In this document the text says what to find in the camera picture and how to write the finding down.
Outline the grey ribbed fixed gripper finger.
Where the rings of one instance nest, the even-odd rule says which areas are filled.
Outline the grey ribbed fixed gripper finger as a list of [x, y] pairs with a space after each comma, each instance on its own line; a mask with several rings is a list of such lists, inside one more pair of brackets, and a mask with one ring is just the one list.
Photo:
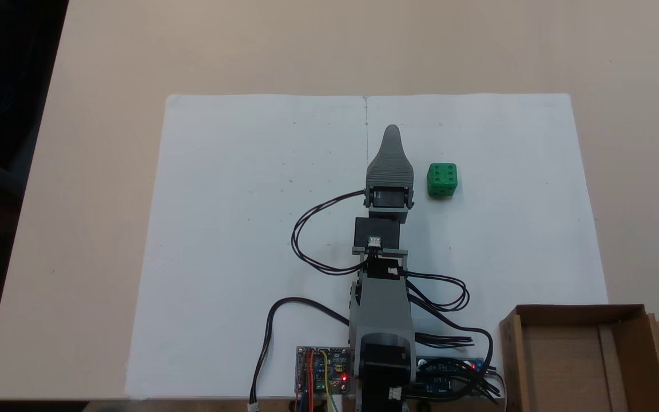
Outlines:
[[406, 157], [397, 125], [388, 125], [381, 146], [366, 170], [366, 187], [411, 189], [414, 170]]

